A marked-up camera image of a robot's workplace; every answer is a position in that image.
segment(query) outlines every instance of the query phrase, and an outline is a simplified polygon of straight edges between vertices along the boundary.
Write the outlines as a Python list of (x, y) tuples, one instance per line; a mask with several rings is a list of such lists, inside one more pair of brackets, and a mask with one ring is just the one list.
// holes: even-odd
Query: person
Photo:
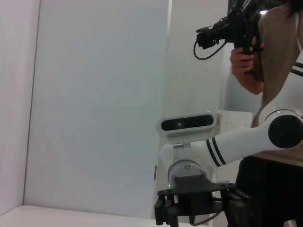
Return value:
[[(271, 9), (259, 21), (264, 50), (252, 55), (243, 48), (232, 51), (232, 73), (249, 92), (262, 95), (253, 120), (282, 89), (303, 46), (303, 3), (288, 0)], [(263, 151), (241, 161), (236, 185), (252, 197), (257, 227), (282, 227), (295, 219), (303, 227), (303, 144), (286, 151)]]

